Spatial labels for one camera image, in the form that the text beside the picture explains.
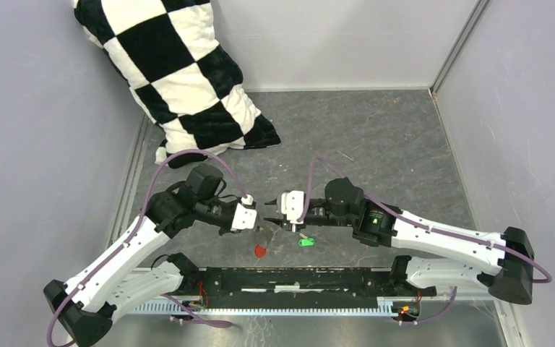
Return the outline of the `metal key holder red handle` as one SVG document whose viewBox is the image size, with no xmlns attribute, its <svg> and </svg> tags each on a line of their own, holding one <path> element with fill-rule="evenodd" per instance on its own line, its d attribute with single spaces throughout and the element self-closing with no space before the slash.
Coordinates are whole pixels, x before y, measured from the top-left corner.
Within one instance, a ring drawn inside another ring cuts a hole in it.
<svg viewBox="0 0 555 347">
<path fill-rule="evenodd" d="M 254 255 L 257 258 L 260 259 L 266 255 L 270 243 L 279 230 L 278 226 L 271 223 L 257 226 L 254 232 Z"/>
</svg>

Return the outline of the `small green object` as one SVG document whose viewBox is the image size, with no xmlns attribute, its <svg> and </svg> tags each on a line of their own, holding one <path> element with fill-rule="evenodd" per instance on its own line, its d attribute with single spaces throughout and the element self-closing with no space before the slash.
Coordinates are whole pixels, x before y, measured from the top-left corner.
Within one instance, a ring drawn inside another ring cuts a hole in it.
<svg viewBox="0 0 555 347">
<path fill-rule="evenodd" d="M 315 245 L 315 239 L 312 237 L 301 238 L 298 240 L 300 247 L 312 247 Z"/>
</svg>

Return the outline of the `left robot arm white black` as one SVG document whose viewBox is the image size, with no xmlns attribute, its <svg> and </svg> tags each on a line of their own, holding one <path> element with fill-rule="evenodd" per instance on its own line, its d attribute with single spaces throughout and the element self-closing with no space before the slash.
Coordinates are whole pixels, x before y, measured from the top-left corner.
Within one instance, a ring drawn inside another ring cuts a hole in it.
<svg viewBox="0 0 555 347">
<path fill-rule="evenodd" d="M 155 250 L 197 221 L 221 233 L 255 225 L 255 199 L 245 190 L 230 201 L 220 197 L 226 184 L 218 168 L 200 164 L 187 178 L 158 193 L 149 193 L 130 227 L 96 260 L 66 281 L 52 280 L 43 294 L 53 312 L 46 343 L 61 325 L 77 346 L 94 346 L 125 314 L 158 296 L 190 294 L 202 289 L 199 268 L 182 254 L 166 259 L 145 274 L 127 276 Z"/>
</svg>

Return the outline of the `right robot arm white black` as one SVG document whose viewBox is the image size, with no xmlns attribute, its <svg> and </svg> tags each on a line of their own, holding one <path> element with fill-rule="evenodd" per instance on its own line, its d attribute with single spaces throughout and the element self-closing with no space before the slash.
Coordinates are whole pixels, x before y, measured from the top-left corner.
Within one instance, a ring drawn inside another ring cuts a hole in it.
<svg viewBox="0 0 555 347">
<path fill-rule="evenodd" d="M 373 201 L 347 178 L 330 181 L 321 199 L 287 191 L 269 204 L 277 209 L 266 221 L 285 231 L 307 226 L 350 228 L 352 237 L 366 246 L 432 254 L 430 260 L 395 259 L 388 283 L 398 295 L 414 288 L 485 288 L 494 298 L 512 304 L 533 301 L 534 251 L 520 228 L 482 232 L 427 220 Z"/>
</svg>

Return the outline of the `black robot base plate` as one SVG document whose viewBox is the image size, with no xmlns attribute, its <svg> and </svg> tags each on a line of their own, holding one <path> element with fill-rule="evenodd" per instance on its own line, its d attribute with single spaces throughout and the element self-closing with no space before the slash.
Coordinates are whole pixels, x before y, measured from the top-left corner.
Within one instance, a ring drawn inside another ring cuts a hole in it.
<svg viewBox="0 0 555 347">
<path fill-rule="evenodd" d="M 372 308 L 379 297 L 433 297 L 403 274 L 375 267 L 207 267 L 194 270 L 176 290 L 201 296 L 211 309 Z"/>
</svg>

